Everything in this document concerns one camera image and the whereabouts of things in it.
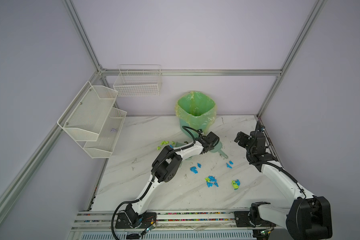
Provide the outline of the green plastic dustpan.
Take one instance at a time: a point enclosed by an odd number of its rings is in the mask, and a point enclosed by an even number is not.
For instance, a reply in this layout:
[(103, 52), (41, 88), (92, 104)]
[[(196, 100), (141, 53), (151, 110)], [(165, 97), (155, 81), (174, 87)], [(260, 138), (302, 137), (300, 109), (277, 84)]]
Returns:
[[(178, 148), (178, 147), (184, 146), (185, 144), (188, 144), (188, 143), (187, 143), (187, 142), (185, 142), (185, 143), (172, 142), (171, 147)], [(223, 152), (222, 147), (223, 147), (222, 142), (219, 142), (219, 143), (217, 144), (217, 146), (216, 146), (213, 150), (209, 151), (209, 153), (214, 153), (214, 154), (215, 154), (215, 153), (218, 153), (218, 154), (220, 154), (224, 159), (228, 159), (229, 157), (228, 157), (228, 155), (227, 155), (226, 153)]]

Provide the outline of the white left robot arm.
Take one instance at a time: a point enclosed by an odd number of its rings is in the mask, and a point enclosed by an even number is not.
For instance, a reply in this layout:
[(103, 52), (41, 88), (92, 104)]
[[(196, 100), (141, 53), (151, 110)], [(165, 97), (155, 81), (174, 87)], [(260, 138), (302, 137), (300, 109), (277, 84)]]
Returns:
[(152, 163), (151, 176), (145, 188), (136, 200), (124, 201), (118, 205), (112, 216), (114, 222), (117, 214), (127, 217), (132, 228), (137, 228), (143, 222), (143, 215), (156, 195), (156, 191), (164, 183), (171, 181), (180, 168), (183, 160), (193, 156), (203, 155), (213, 150), (220, 142), (220, 138), (213, 132), (204, 135), (201, 130), (196, 131), (198, 136), (192, 136), (192, 141), (180, 147), (166, 146)]

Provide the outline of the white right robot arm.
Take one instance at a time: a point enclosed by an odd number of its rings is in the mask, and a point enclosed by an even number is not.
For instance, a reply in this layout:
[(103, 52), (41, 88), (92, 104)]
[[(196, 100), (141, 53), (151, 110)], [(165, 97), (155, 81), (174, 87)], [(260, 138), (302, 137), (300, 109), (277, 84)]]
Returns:
[(253, 227), (270, 222), (286, 229), (294, 240), (324, 240), (333, 236), (330, 202), (306, 190), (277, 158), (266, 151), (266, 136), (259, 130), (238, 132), (235, 143), (246, 149), (250, 165), (265, 175), (284, 195), (289, 209), (269, 202), (252, 203), (248, 215)]

